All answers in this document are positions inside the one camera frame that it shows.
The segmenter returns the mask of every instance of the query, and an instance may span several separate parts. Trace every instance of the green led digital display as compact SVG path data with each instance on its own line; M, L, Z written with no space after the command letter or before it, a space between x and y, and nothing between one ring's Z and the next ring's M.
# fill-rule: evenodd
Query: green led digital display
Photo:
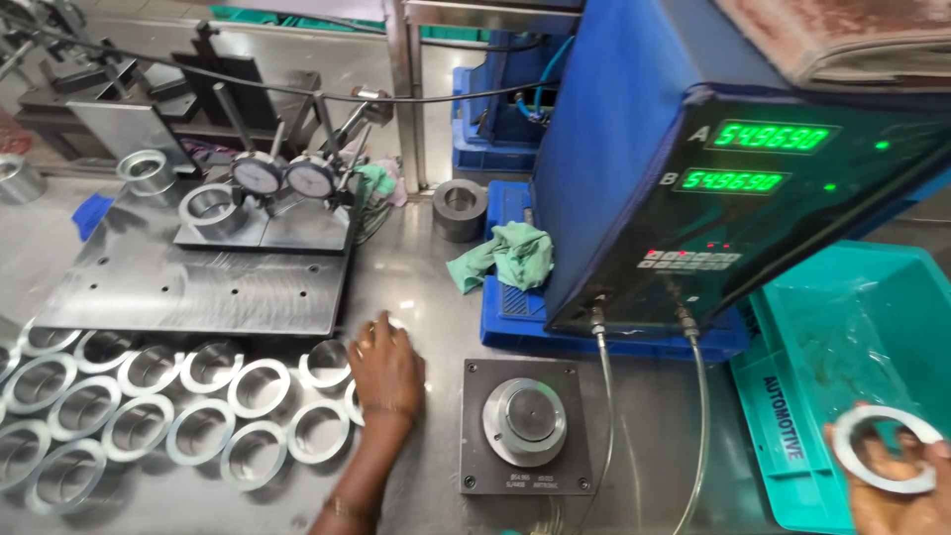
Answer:
M728 119L707 140L707 149L815 154L842 127L762 123Z
M689 168L673 189L700 193L769 195L790 176L792 174L787 172Z

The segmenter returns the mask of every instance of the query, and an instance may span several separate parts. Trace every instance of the bracelet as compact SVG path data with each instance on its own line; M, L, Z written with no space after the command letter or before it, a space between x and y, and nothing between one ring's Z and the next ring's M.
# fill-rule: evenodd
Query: bracelet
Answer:
M365 511L348 504L346 500L340 496L331 496L330 498L327 498L327 501L323 503L323 508L329 508L330 512L333 513L334 516L354 520L362 524L376 524L378 519L378 515L367 514Z
M391 412L398 412L399 414L402 414L403 416L405 416L411 423L413 424L416 423L416 415L413 414L412 411L392 402L373 403L373 404L365 405L362 408L364 413L372 411L372 410L389 410Z

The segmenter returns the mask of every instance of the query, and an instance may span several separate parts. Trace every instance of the human hand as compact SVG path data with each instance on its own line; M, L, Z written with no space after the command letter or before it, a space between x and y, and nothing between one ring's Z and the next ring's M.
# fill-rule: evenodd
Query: human hand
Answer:
M833 455L834 432L835 425L825 425L825 440ZM917 476L921 473L918 464L927 462L935 467L937 487L927 494L895 494L869 485L843 468L856 532L858 535L951 534L951 448L947 441L923 445L907 429L900 429L897 438L902 446L901 459L888 452L871 426L858 441L861 447L856 454L873 472L893 481Z
M409 432L423 405L426 362L413 351L405 329L392 330L384 310L350 343L348 359L366 427L392 426Z

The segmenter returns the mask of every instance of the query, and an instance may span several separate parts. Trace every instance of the green cloth rag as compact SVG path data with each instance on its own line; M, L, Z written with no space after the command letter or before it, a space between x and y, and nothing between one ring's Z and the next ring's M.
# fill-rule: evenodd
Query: green cloth rag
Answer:
M378 191L380 198L385 199L389 197L390 193L393 193L393 190L397 187L397 183L393 180L393 177L386 172L385 168L377 164L359 166L354 168L354 171L363 173L362 188L364 206L369 202L370 196L373 195L374 191Z
M540 287L552 270L552 237L528 223L509 222L492 227L492 240L446 263L462 293L485 282L485 272L495 264L502 284L525 291Z

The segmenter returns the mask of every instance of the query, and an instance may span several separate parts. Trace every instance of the blue cloth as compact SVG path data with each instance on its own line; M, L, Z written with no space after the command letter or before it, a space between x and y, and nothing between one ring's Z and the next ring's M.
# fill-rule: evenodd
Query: blue cloth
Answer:
M79 239L88 240L92 231L96 229L103 216L112 206L112 197L103 197L99 193L93 193L91 197L83 201L82 205L72 214L72 222L79 229Z

